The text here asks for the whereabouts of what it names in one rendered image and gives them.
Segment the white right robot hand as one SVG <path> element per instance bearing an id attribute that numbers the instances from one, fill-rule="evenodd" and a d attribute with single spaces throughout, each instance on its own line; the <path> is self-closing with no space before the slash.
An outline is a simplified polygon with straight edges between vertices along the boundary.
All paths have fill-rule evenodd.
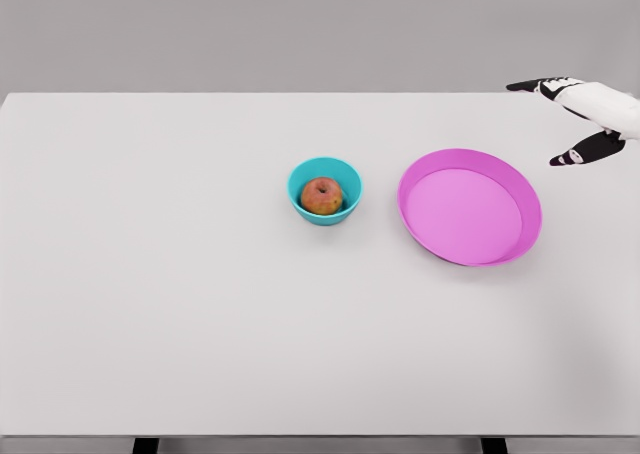
<path id="1" fill-rule="evenodd" d="M 546 77 L 508 84 L 511 92 L 537 93 L 600 130 L 551 158 L 553 167 L 594 163 L 640 141 L 640 99 L 596 81 Z"/>

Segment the pink plate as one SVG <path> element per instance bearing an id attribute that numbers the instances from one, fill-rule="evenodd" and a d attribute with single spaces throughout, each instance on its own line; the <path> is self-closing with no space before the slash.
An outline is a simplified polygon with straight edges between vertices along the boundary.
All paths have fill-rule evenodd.
<path id="1" fill-rule="evenodd" d="M 543 224 L 528 179 L 491 154 L 444 149 L 414 161 L 396 194 L 412 238 L 433 255 L 468 267 L 497 266 L 525 255 Z"/>

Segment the blue bowl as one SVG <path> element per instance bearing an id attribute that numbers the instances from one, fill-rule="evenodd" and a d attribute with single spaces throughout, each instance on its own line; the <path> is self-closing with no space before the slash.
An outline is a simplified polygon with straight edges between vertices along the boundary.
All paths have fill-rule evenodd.
<path id="1" fill-rule="evenodd" d="M 333 215 L 321 216 L 306 211 L 300 202 L 305 184 L 316 177 L 329 177 L 338 182 L 343 193 L 342 206 Z M 289 200 L 308 222 L 318 226 L 332 226 L 345 220 L 358 205 L 363 183 L 358 171 L 349 163 L 333 157 L 316 157 L 296 166 L 287 181 Z"/>

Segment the red yellow apple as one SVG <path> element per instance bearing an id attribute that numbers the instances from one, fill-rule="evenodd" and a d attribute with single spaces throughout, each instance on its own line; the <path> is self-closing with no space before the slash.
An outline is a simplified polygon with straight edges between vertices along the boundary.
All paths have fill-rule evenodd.
<path id="1" fill-rule="evenodd" d="M 312 214 L 333 215 L 342 206 L 342 189 L 332 178 L 316 177 L 305 184 L 300 202 L 302 207 Z"/>

